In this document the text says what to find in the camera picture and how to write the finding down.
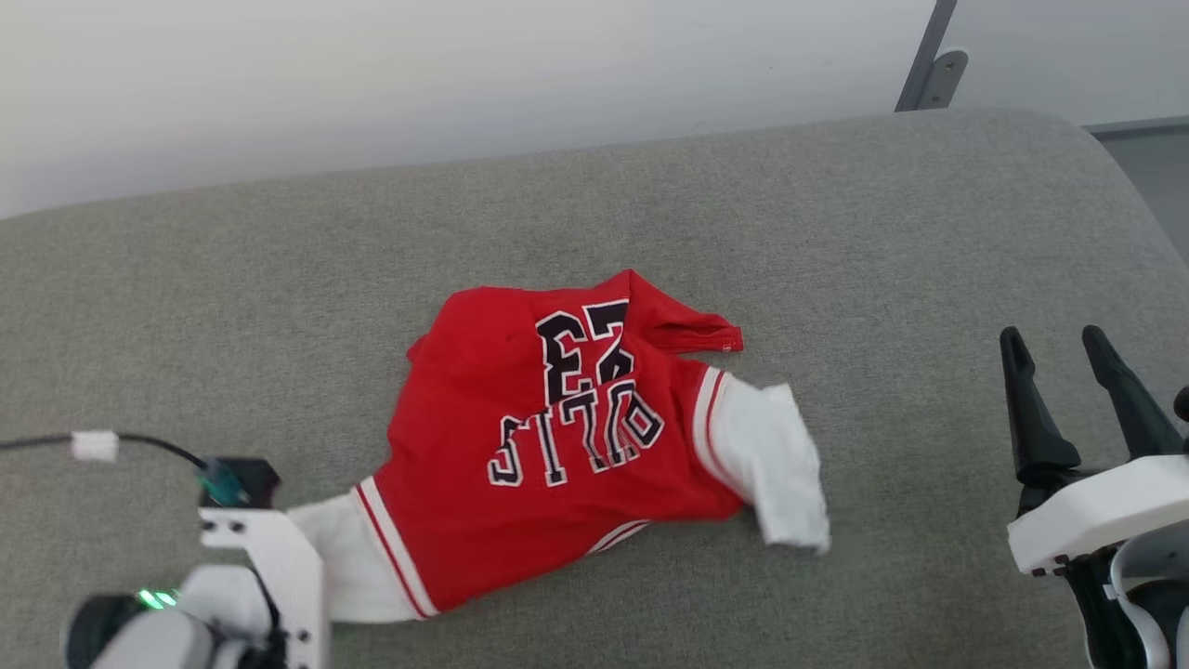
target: gray metal frame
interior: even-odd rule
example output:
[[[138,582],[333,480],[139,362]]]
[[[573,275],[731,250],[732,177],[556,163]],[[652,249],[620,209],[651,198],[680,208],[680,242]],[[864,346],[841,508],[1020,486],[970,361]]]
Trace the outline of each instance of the gray metal frame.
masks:
[[[954,7],[957,0],[937,0],[933,13],[929,17],[929,25],[925,26],[925,34],[920,38],[920,46],[917,49],[917,57],[912,61],[912,69],[900,90],[900,101],[895,105],[898,112],[911,112],[918,108],[920,96],[925,91],[925,81],[929,78],[929,70],[933,67],[933,58],[942,46],[942,38],[945,37],[945,29],[950,25],[950,17],[954,15]]]

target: white plastic mount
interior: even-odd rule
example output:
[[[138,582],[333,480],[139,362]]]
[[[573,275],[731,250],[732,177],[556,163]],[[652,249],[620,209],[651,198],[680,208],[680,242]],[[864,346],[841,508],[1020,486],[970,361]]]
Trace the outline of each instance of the white plastic mount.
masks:
[[[200,509],[202,545],[247,551],[288,635],[291,669],[329,669],[326,569],[306,535],[279,511]]]

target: white sleeve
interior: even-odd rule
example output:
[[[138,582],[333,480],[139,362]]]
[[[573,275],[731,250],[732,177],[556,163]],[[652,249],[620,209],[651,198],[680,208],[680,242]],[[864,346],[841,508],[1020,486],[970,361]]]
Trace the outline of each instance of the white sleeve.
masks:
[[[787,386],[759,390],[722,373],[710,409],[709,449],[754,507],[763,541],[830,548],[820,461]]]
[[[398,623],[421,618],[353,494],[291,509],[288,515],[326,564],[331,620]]]

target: white wall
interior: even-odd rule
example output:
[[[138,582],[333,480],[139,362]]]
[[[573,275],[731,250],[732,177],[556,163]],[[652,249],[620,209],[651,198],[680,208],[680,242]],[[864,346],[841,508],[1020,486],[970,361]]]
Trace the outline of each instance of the white wall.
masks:
[[[1080,125],[1189,114],[1189,0],[957,0],[951,46],[970,53],[951,107]]]
[[[895,106],[932,0],[0,0],[0,215]]]

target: gray couch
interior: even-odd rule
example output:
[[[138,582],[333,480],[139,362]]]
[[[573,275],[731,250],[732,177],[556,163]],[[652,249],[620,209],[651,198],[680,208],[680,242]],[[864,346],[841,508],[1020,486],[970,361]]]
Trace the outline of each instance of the gray couch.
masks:
[[[1092,465],[1124,459],[1081,351],[1189,381],[1189,269],[1065,122],[1005,111],[240,183],[0,221],[0,438],[114,428],[268,457],[282,505],[385,459],[405,348],[476,284],[635,267],[741,324],[709,356],[787,380],[835,547],[754,518],[654,526],[429,623],[336,626],[335,667],[1082,667],[1055,579],[1015,573],[996,337],[1017,324]],[[0,454],[4,667],[58,665],[83,595],[203,561],[187,467]]]

